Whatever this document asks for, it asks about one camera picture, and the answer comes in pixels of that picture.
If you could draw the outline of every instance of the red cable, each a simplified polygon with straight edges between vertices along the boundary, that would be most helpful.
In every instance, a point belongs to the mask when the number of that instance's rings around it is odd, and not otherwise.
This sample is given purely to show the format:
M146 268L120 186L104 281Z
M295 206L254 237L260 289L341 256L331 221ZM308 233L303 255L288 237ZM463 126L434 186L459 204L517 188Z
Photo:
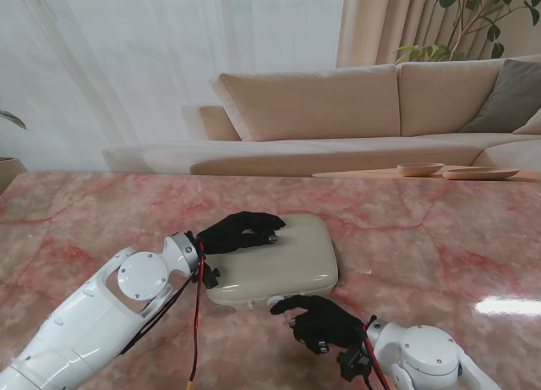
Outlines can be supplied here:
M383 384L383 387L385 388L385 390L391 390L391 387L389 386L389 383L387 382L387 379L385 379L385 375L383 374L383 371L381 370L380 362L378 362L378 360L375 357L374 348L372 348L372 344L370 343L370 339L369 339L368 335L366 334L366 326L364 324L363 324L363 332L365 334L364 338L366 340L366 347L368 348L370 358L372 359L372 361L374 363L374 368L380 373L379 376L380 376L380 379L382 380L381 384Z
M197 282L197 297L195 300L195 317L194 317L194 364L192 372L189 376L189 382L193 383L195 372L197 370L197 333L199 328L199 303L201 298L201 285L203 284L203 274L205 273L205 256L201 255L199 263L199 281Z

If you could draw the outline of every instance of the table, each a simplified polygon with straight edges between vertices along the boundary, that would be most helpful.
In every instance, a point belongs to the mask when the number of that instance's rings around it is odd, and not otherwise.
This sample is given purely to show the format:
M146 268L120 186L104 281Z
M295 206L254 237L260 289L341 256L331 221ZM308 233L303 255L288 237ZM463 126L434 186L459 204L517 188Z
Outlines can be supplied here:
M333 300L365 321L441 327L503 388L541 388L541 186L524 183L21 174L0 196L0 368L116 251L161 250L241 210L319 215L342 273ZM193 311L191 286L84 389L183 388ZM288 316L206 296L201 312L197 389L363 388L340 379L337 349L296 343Z
M428 177L403 177L396 168L382 168L377 170L353 170L351 172L317 173L314 177L342 177L347 179L421 179L445 180L443 173L455 168L469 168L469 166L444 166L438 172ZM541 183L541 172L521 170L517 175L500 181L521 181L524 183Z

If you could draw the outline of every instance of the beige sofa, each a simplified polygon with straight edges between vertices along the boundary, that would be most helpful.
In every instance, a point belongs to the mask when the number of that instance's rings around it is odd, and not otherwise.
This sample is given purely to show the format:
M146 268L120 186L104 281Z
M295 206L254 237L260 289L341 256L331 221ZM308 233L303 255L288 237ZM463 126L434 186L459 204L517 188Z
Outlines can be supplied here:
M541 55L520 58L541 62ZM541 171L541 135L463 134L503 59L311 74L222 74L211 140L112 149L113 171L310 176L404 162Z

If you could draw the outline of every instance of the wire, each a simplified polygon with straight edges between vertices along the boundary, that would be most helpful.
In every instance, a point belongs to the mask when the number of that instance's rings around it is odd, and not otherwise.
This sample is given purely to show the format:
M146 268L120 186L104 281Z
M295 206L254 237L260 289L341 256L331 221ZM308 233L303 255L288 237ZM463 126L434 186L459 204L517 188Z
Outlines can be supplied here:
M165 302L165 304L161 307L161 309L146 324L143 325L141 330L135 334L133 339L129 341L129 343L122 350L122 352L120 352L120 354L125 354L126 352L128 352L169 311L172 305L177 302L178 298L180 297L180 294L183 293L184 289L188 287L188 284L192 281L192 277L194 276L194 273L195 272L192 272L192 274L188 276L183 286L179 288L178 291L175 294L173 294L172 297L168 301Z
M194 363L192 364L192 372L189 375L187 390L191 390L194 386L195 372L197 371L197 333L199 328L199 304L201 299L201 285L203 283L203 275L205 273L205 256L201 255L199 262L199 280L197 282L197 297L195 299L195 316L194 316Z
M369 377L368 377L368 376L365 376L365 377L364 377L364 384L366 384L366 388L367 388L368 390L374 390L374 389L372 388L372 385L370 384L370 380L369 380Z
M363 332L364 332L363 342L366 346L366 349L369 352L369 358L374 367L375 375L378 377L381 385L383 386L385 390L391 390L391 387L389 386L389 383L385 379L385 375L383 374L383 371L381 370L380 362L378 362L378 360L375 357L374 348L372 348L372 344L370 343L369 336L366 333L366 326L364 324L363 324Z

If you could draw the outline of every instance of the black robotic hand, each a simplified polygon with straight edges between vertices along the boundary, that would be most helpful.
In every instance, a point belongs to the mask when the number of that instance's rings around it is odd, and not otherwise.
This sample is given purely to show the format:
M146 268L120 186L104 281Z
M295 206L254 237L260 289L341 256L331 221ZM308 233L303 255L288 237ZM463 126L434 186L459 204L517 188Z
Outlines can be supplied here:
M294 295L278 302L270 313L275 316L295 308L304 308L307 312L292 321L293 335L315 354L325 352L320 342L333 343L340 348L349 348L358 342L361 320L317 295Z
M227 253L240 248L274 244L275 231L285 226L276 215L243 211L231 214L199 232L196 239L203 244L206 255Z

